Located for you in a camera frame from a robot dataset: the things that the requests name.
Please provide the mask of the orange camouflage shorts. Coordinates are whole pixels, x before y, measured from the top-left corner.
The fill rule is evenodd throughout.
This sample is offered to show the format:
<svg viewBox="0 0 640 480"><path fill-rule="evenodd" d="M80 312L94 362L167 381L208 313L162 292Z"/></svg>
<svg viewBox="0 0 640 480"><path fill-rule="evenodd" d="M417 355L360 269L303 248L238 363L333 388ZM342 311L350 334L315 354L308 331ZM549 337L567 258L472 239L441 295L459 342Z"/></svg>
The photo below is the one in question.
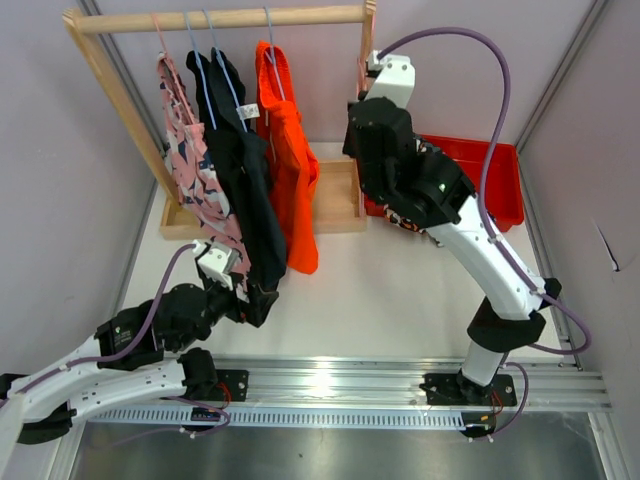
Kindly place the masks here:
<svg viewBox="0 0 640 480"><path fill-rule="evenodd" d="M424 136L415 136L415 142L416 142L416 148L418 153L437 153L441 151L439 147L430 143ZM396 227L399 227L404 230L418 233L420 235L427 234L426 228L419 227L415 222L411 221L406 217L399 215L396 211L394 211L388 205L384 205L382 209L384 212L384 217L392 225L395 225Z"/></svg>

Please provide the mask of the dark navy shorts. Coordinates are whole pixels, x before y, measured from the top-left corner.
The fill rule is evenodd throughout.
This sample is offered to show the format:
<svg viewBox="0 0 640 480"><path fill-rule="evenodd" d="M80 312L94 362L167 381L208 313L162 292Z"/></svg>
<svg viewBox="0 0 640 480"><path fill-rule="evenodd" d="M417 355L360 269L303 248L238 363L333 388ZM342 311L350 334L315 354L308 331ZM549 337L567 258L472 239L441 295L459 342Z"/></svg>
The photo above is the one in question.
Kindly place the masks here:
<svg viewBox="0 0 640 480"><path fill-rule="evenodd" d="M239 103L245 100L245 87L234 65L220 51L236 89ZM266 161L266 142L245 121L244 132L224 74L211 50L209 85L218 108L217 130L204 133L208 153L219 181L238 218L251 270L250 284L264 290L277 290L286 272L287 253L284 234L269 200L270 174Z"/></svg>

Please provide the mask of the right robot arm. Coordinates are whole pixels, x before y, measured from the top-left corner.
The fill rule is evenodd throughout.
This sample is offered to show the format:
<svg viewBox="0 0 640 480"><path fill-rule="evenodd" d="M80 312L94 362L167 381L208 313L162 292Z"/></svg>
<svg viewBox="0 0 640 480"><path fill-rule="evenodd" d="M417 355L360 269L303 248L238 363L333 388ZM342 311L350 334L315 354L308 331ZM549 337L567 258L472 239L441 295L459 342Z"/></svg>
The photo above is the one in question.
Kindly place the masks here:
<svg viewBox="0 0 640 480"><path fill-rule="evenodd" d="M546 326L541 312L558 297L560 282L518 274L526 265L506 241L490 235L494 224L482 219L473 182L453 159L420 142L409 112L391 100L349 107L343 150L357 162L361 190L389 221L437 240L483 290L456 380L464 401L481 402L505 356L539 340Z"/></svg>

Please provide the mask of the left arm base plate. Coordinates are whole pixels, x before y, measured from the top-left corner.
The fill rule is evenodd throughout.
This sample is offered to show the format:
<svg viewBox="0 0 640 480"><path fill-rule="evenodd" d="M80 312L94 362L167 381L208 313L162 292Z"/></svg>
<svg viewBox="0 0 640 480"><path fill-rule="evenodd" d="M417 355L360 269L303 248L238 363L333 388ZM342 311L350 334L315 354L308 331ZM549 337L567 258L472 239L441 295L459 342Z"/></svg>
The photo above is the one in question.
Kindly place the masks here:
<svg viewBox="0 0 640 480"><path fill-rule="evenodd" d="M218 383L206 392L201 400L221 402L245 402L248 396L250 373L248 370L222 369L217 371Z"/></svg>

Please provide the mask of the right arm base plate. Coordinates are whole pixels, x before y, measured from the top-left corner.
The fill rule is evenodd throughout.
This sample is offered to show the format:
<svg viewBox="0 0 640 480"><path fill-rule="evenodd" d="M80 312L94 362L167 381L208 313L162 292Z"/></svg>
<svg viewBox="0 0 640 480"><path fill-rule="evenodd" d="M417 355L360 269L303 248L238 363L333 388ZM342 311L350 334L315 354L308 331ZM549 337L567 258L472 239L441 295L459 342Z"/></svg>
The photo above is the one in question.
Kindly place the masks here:
<svg viewBox="0 0 640 480"><path fill-rule="evenodd" d="M432 406L486 406L498 396L498 406L515 407L517 398L510 375L496 374L487 386L479 386L458 373L426 373L419 388Z"/></svg>

